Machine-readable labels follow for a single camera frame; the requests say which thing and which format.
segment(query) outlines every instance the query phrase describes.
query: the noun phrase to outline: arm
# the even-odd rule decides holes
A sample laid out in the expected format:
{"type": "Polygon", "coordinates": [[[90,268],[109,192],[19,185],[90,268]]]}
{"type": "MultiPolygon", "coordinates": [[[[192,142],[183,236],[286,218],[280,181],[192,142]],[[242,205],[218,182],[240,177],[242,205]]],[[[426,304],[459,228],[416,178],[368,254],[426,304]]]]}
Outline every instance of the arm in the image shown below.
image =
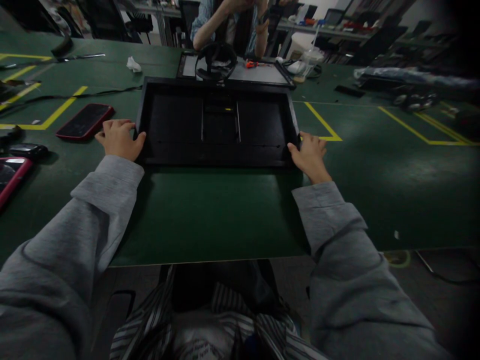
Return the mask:
{"type": "Polygon", "coordinates": [[[83,359],[91,339],[90,301],[95,280],[122,240],[143,169],[132,162],[145,133],[110,120],[105,158],[72,192],[72,200],[0,272],[0,357],[83,359]]]}
{"type": "Polygon", "coordinates": [[[325,141],[301,132],[295,164],[312,186],[293,191],[316,267],[310,279],[311,343],[332,359],[444,359],[432,325],[402,291],[367,225],[325,169],[325,141]]]}
{"type": "Polygon", "coordinates": [[[254,0],[223,0],[214,13],[213,0],[201,0],[198,16],[191,26],[193,48],[200,51],[209,41],[214,41],[215,31],[230,15],[241,13],[253,4],[254,0]]]}
{"type": "MultiPolygon", "coordinates": [[[[262,16],[267,11],[268,5],[268,0],[260,0],[258,4],[257,19],[262,19],[262,16]]],[[[267,19],[264,23],[261,23],[255,27],[255,56],[259,59],[265,55],[265,51],[267,50],[267,40],[269,39],[269,23],[270,20],[267,19]]]]}
{"type": "Polygon", "coordinates": [[[195,50],[200,51],[208,42],[215,40],[215,31],[229,16],[225,3],[223,1],[213,13],[213,1],[200,1],[198,16],[191,25],[190,34],[195,50]]]}

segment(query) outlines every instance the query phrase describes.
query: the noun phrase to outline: gray sleeve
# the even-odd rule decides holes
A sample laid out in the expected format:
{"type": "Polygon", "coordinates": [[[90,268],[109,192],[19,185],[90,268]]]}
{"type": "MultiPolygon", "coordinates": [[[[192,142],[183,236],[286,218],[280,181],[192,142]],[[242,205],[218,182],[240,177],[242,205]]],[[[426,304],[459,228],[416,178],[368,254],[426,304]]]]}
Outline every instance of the gray sleeve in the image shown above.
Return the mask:
{"type": "Polygon", "coordinates": [[[335,183],[292,193],[316,262],[310,278],[311,343],[335,360],[449,358],[335,183]]]}
{"type": "MultiPolygon", "coordinates": [[[[191,24],[190,40],[193,42],[197,31],[210,20],[214,14],[213,0],[200,0],[198,6],[198,16],[191,24]]],[[[211,35],[210,41],[215,41],[215,32],[211,35]]]]}
{"type": "Polygon", "coordinates": [[[105,156],[0,272],[0,358],[84,359],[94,282],[119,246],[144,171],[105,156]]]}

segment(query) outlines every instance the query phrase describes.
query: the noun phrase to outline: green workbench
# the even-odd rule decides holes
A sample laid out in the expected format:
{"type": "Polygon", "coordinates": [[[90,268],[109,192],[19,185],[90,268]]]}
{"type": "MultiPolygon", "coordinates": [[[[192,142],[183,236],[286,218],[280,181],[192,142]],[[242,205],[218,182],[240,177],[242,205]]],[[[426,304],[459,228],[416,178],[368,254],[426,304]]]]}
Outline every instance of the green workbench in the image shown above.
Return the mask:
{"type": "MultiPolygon", "coordinates": [[[[50,49],[60,41],[53,35],[0,32],[0,63],[32,60],[2,54],[51,56],[50,49]]],[[[77,39],[72,53],[106,56],[30,69],[18,78],[41,81],[41,86],[18,101],[73,95],[80,89],[123,89],[141,85],[144,76],[173,78],[181,50],[77,39]],[[127,69],[129,56],[142,73],[127,69]]],[[[428,112],[432,122],[406,114],[374,93],[358,99],[334,91],[353,81],[352,67],[326,64],[321,77],[299,85],[292,98],[299,128],[331,140],[326,167],[343,197],[365,218],[374,244],[379,250],[471,246],[478,231],[474,166],[480,148],[447,130],[452,120],[444,111],[447,104],[428,112]]],[[[140,97],[140,91],[133,91],[66,104],[49,100],[0,117],[0,124],[26,125],[23,141],[53,152],[0,213],[0,264],[69,201],[72,189],[103,157],[95,140],[65,142],[55,132],[92,102],[113,106],[115,118],[135,120],[140,97]],[[32,125],[34,120],[40,124],[32,125]]],[[[6,133],[5,127],[0,125],[0,133],[6,133]]],[[[292,170],[146,168],[112,265],[302,255],[308,244],[291,195],[302,184],[306,179],[292,170]]]]}

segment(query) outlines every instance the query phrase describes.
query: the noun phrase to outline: pink phone case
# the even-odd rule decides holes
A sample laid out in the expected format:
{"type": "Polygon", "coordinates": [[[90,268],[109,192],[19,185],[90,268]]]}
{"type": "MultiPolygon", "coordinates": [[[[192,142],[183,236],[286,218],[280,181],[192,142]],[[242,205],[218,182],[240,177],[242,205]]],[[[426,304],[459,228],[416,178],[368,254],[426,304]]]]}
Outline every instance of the pink phone case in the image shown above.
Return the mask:
{"type": "Polygon", "coordinates": [[[15,175],[13,175],[13,177],[10,179],[10,181],[2,190],[2,192],[0,192],[0,209],[9,198],[10,194],[17,187],[19,182],[22,181],[24,175],[27,173],[27,171],[30,169],[30,167],[33,164],[29,159],[25,157],[2,157],[0,158],[0,162],[3,163],[6,160],[14,160],[14,159],[24,159],[24,162],[20,166],[20,168],[15,172],[15,175]]]}

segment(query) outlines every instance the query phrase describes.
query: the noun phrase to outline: black tray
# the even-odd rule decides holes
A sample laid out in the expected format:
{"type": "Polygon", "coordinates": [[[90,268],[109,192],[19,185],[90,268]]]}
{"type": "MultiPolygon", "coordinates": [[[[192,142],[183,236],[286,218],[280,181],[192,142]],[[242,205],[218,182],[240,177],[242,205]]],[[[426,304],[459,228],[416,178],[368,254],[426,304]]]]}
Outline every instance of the black tray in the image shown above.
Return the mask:
{"type": "Polygon", "coordinates": [[[152,165],[292,167],[299,130],[287,88],[145,77],[138,161],[152,165]]]}

